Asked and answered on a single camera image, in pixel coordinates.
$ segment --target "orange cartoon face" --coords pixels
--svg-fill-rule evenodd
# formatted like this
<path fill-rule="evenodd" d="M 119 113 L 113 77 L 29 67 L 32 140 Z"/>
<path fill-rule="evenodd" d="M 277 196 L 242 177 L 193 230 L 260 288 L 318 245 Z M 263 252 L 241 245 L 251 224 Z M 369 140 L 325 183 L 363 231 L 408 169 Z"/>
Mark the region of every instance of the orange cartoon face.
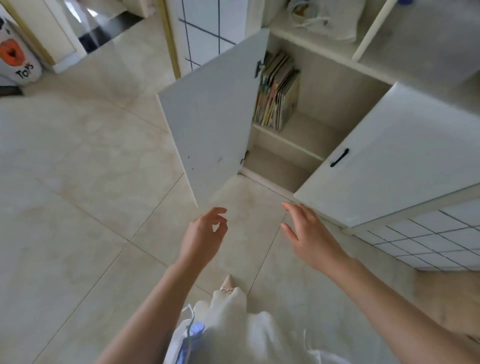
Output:
<path fill-rule="evenodd" d="M 0 43 L 0 59 L 9 66 L 18 67 L 25 62 L 25 55 L 15 40 L 7 39 Z"/>

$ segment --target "shoe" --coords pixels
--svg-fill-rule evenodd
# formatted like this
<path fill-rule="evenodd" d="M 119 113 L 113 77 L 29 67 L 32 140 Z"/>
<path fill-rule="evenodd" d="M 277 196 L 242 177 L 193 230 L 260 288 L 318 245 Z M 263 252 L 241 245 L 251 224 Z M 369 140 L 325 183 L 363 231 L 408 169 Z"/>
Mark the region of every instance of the shoe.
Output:
<path fill-rule="evenodd" d="M 229 274 L 223 281 L 222 287 L 220 290 L 225 293 L 232 293 L 235 286 L 233 285 L 232 275 Z"/>

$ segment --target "open cabinet door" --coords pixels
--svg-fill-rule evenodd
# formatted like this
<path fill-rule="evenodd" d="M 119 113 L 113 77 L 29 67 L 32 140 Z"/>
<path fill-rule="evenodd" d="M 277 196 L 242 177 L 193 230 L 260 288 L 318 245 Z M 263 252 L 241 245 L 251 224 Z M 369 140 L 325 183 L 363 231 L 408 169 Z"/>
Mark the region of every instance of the open cabinet door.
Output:
<path fill-rule="evenodd" d="M 480 119 L 396 84 L 294 196 L 348 227 L 480 183 Z"/>
<path fill-rule="evenodd" d="M 268 33 L 260 30 L 158 93 L 198 206 L 242 167 Z"/>

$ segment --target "white skirt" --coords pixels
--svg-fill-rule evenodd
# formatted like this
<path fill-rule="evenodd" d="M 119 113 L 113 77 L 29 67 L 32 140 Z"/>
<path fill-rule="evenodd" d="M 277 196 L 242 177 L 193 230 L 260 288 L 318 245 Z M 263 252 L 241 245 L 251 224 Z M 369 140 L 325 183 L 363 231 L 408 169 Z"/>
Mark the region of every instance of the white skirt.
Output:
<path fill-rule="evenodd" d="M 294 333 L 286 334 L 268 312 L 247 313 L 247 296 L 240 288 L 235 288 L 231 294 L 215 291 L 210 304 L 199 301 L 193 311 L 193 322 L 203 322 L 205 329 L 198 345 L 195 345 L 188 356 L 189 364 L 315 364 L 321 363 L 321 358 L 336 363 L 348 363 L 336 355 L 311 350 L 305 342 L 302 344 L 296 339 Z M 185 320 L 175 330 L 164 364 L 177 362 L 180 346 L 187 337 L 186 331 L 190 323 L 190 320 Z"/>

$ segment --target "black cabinet handle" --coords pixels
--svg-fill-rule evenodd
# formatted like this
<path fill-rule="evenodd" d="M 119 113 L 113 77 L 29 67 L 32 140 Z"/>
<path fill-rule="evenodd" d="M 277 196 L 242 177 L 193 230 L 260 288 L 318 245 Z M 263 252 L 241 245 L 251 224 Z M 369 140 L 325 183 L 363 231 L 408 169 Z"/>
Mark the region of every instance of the black cabinet handle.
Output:
<path fill-rule="evenodd" d="M 333 162 L 332 164 L 330 164 L 330 166 L 331 166 L 331 167 L 335 167 L 336 164 L 337 164 L 339 161 L 341 161 L 342 158 L 343 158 L 344 156 L 346 156 L 349 151 L 350 151 L 350 149 L 348 149 L 348 148 L 345 149 L 345 152 L 343 152 L 343 154 L 342 154 L 335 162 Z"/>

